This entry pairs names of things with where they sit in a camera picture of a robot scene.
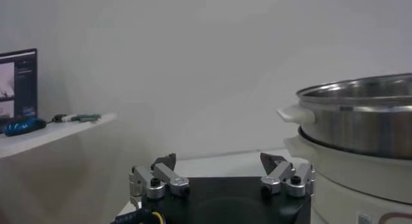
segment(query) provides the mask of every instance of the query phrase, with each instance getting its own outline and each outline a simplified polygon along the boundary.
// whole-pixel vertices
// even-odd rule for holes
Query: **label sticker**
[[[357,224],[372,224],[372,218],[366,214],[359,214]]]

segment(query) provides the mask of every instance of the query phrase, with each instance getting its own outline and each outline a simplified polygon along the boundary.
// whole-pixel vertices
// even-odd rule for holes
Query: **yellow wire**
[[[155,215],[159,219],[160,224],[164,224],[163,223],[163,217],[159,212],[152,212],[152,214]]]

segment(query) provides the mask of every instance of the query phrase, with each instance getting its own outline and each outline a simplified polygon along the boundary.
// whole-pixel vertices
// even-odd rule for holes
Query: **stainless steel pot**
[[[297,92],[277,112],[320,145],[412,160],[412,73],[332,82]]]

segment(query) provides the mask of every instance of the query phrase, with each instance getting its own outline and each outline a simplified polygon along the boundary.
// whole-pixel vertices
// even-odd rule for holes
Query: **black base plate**
[[[171,196],[166,189],[161,200],[143,197],[142,206],[162,212],[167,224],[310,224],[310,196],[293,198],[281,192],[266,199],[261,195],[260,177],[189,180],[191,193],[186,199]]]

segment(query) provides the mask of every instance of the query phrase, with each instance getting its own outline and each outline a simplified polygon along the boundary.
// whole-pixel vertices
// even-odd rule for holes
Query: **monitor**
[[[37,116],[37,49],[0,54],[0,126]]]

